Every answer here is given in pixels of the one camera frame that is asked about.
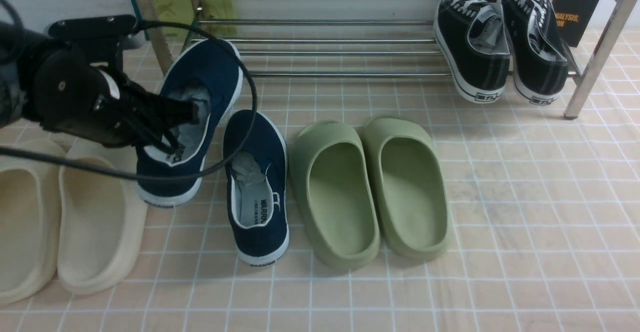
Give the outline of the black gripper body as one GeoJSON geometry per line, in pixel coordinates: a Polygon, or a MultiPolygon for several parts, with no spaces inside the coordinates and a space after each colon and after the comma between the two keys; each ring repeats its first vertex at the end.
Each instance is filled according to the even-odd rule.
{"type": "Polygon", "coordinates": [[[108,148],[143,142],[133,127],[145,90],[113,67],[94,67],[75,47],[30,50],[30,119],[108,148]]]}

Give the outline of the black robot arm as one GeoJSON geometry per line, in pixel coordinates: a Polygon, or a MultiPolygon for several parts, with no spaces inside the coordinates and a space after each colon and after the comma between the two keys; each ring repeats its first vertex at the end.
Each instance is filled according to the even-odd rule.
{"type": "Polygon", "coordinates": [[[70,42],[1,24],[1,126],[21,118],[108,148],[149,144],[144,91],[70,42]]]}

